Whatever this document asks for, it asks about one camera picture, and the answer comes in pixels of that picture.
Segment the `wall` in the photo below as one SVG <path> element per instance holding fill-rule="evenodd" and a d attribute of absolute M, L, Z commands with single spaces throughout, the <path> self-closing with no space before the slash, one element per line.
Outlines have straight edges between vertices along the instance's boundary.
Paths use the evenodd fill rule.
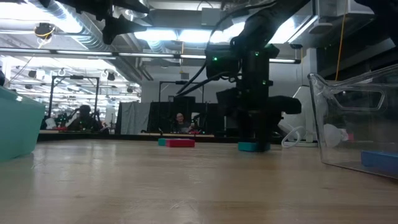
<path fill-rule="evenodd" d="M 308 74 L 310 68 L 304 69 L 304 74 Z M 270 87 L 270 96 L 293 96 L 302 83 L 308 85 L 307 75 L 302 75 L 302 65 L 294 64 L 270 64 L 270 80 L 274 81 L 274 86 Z M 161 101 L 168 101 L 169 96 L 173 96 L 181 88 L 181 85 L 169 84 L 162 91 Z M 205 85 L 205 102 L 217 103 L 216 92 L 234 87 L 228 82 L 218 81 Z M 158 100 L 159 82 L 144 82 L 142 84 L 142 102 L 152 102 Z M 197 103 L 201 103 L 201 93 L 195 90 L 187 96 L 195 96 Z"/>

